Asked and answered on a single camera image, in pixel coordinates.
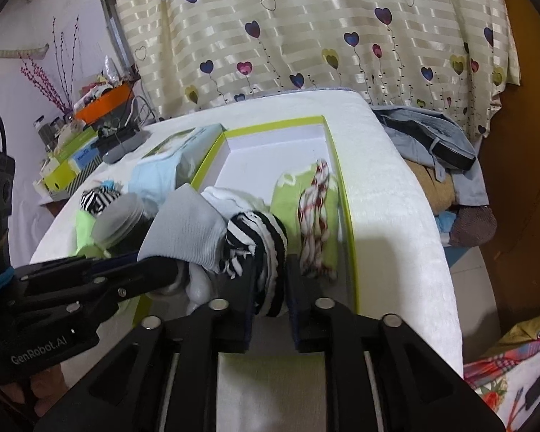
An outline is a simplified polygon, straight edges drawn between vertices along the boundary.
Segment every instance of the round container lid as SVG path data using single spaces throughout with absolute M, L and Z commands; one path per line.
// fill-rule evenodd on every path
M 125 193 L 111 202 L 92 228 L 92 239 L 108 250 L 134 228 L 143 214 L 142 200 L 134 193 Z

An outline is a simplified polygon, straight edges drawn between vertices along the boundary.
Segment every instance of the person's hand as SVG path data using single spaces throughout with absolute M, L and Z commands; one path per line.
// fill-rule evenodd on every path
M 30 388 L 38 398 L 34 411 L 41 418 L 68 391 L 60 364 L 32 375 Z M 0 389 L 13 403 L 25 403 L 24 393 L 17 383 L 4 385 Z

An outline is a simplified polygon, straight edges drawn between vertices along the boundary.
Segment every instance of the white wall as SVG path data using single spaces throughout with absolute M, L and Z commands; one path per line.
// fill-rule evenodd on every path
M 52 18 L 56 18 L 58 37 L 60 30 L 64 30 L 65 50 L 70 53 L 77 15 L 80 22 L 74 78 L 95 74 L 102 70 L 106 54 L 116 60 L 99 0 L 32 0 L 28 4 L 25 0 L 10 0 L 0 13 L 0 49 L 50 44 L 45 59 L 38 63 L 59 85 L 52 43 Z M 16 160 L 9 234 L 14 267 L 30 261 L 52 222 L 49 212 L 38 206 L 40 197 L 32 186 L 39 177 L 40 161 L 45 157 L 33 122 L 41 115 L 51 119 L 59 115 L 55 106 L 20 73 L 21 64 L 17 59 L 0 59 L 0 115 L 6 128 L 8 153 Z

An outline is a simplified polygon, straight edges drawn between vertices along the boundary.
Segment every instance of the black belt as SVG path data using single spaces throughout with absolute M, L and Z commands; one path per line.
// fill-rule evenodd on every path
M 424 146 L 427 151 L 430 150 L 430 147 L 434 142 L 434 138 L 428 136 L 427 132 L 425 132 L 417 122 L 414 120 L 393 120 L 383 116 L 381 112 L 376 113 L 380 115 L 379 118 L 382 120 L 384 125 L 414 138 L 422 146 Z M 470 170 L 476 161 L 476 156 L 473 158 L 463 156 L 462 154 L 453 151 L 440 141 L 436 142 L 431 154 L 434 154 L 437 158 L 450 164 L 452 167 L 459 168 L 460 170 L 464 171 Z

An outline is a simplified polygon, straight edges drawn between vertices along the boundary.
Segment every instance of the brown wooden panel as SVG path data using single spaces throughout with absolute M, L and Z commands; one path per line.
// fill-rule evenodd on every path
M 502 330 L 540 314 L 540 15 L 528 0 L 506 0 L 522 72 L 480 151 L 494 239 L 482 246 Z

